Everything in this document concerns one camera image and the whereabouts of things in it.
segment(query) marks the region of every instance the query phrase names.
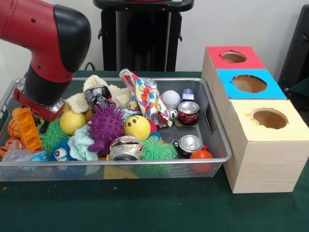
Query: yellow smiley ball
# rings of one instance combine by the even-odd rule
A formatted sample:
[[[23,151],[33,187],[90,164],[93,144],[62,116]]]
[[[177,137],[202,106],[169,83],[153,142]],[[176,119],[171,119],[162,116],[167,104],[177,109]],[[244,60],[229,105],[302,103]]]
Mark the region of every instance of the yellow smiley ball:
[[[74,132],[84,125],[86,125],[84,114],[76,114],[72,110],[67,110],[60,118],[61,129],[69,135],[74,135]]]
[[[131,116],[124,124],[125,135],[134,136],[140,140],[147,139],[150,135],[150,123],[142,116]]]

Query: orange ball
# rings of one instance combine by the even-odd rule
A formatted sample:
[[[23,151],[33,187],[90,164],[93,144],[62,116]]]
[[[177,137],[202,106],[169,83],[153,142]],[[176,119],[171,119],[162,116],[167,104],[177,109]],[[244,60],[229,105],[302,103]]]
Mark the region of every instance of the orange ball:
[[[9,122],[8,125],[8,133],[11,137],[18,137],[21,138],[21,134],[19,131],[19,126],[17,125],[16,121],[14,118]]]
[[[10,147],[11,147],[11,145],[12,145],[12,143],[13,143],[14,141],[20,143],[21,145],[24,145],[23,142],[21,141],[21,139],[18,138],[18,137],[9,138],[9,139],[6,141],[5,145],[2,146],[2,147],[0,147],[0,156],[1,156],[2,158],[5,156],[6,152],[10,149]]]
[[[213,159],[213,156],[209,151],[199,150],[192,153],[190,159]],[[195,172],[204,174],[212,170],[213,163],[192,163],[190,166]]]
[[[88,123],[93,117],[93,112],[92,110],[88,110],[87,112],[84,113],[84,115],[86,118],[86,122]]]

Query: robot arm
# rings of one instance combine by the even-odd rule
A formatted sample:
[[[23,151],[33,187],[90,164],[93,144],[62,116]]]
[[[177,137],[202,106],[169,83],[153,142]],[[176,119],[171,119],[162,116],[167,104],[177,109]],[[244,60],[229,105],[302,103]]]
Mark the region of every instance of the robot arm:
[[[57,105],[89,49],[91,28],[80,12],[41,0],[1,0],[0,39],[32,52],[25,80],[14,97],[47,121],[59,116]]]

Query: black stand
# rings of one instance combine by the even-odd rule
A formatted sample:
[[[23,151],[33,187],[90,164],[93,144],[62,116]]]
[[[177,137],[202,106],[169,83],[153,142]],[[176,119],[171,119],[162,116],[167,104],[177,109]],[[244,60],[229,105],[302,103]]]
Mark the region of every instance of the black stand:
[[[175,71],[182,17],[194,0],[93,0],[102,9],[104,70]]]
[[[284,89],[309,77],[309,5],[304,5],[281,72],[279,85]]]

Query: wooden box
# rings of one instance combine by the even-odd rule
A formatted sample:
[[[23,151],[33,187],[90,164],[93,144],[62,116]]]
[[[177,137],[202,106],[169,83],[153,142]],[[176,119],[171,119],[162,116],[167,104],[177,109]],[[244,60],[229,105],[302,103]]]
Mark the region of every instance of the wooden box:
[[[289,100],[230,100],[224,126],[233,193],[293,191],[309,156],[309,129]]]
[[[229,99],[286,99],[267,70],[217,70],[212,96],[222,122]]]
[[[207,46],[202,79],[212,92],[217,69],[265,69],[261,60],[249,46]]]

